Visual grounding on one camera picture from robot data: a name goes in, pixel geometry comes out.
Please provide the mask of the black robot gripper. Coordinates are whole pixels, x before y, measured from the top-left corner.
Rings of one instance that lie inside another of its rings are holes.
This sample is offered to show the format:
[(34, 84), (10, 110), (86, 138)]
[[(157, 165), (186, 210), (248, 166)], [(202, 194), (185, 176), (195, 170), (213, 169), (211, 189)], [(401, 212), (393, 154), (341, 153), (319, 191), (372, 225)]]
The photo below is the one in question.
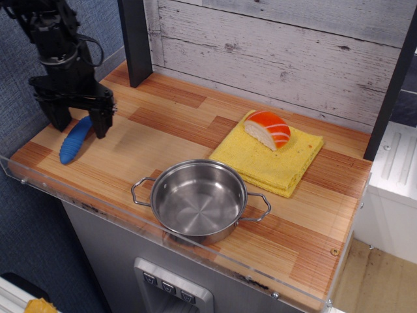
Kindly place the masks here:
[(113, 125), (113, 92), (98, 83), (95, 70), (79, 57), (68, 68), (47, 67), (46, 74), (34, 76), (29, 84), (50, 123), (64, 131), (72, 120), (69, 108), (89, 111), (98, 139), (106, 137)]

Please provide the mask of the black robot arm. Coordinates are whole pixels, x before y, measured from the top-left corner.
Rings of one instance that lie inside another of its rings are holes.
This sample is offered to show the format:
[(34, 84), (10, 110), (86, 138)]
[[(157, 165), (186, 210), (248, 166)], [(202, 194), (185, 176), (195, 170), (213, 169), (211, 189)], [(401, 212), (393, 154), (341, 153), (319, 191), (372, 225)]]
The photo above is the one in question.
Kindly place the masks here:
[(2, 1), (1, 8), (16, 20), (38, 51), (46, 75), (29, 79), (35, 98), (50, 123), (63, 131), (71, 122), (70, 108), (86, 110), (97, 138), (113, 125), (113, 92), (97, 82), (88, 44), (96, 40), (78, 33), (76, 12), (66, 1)]

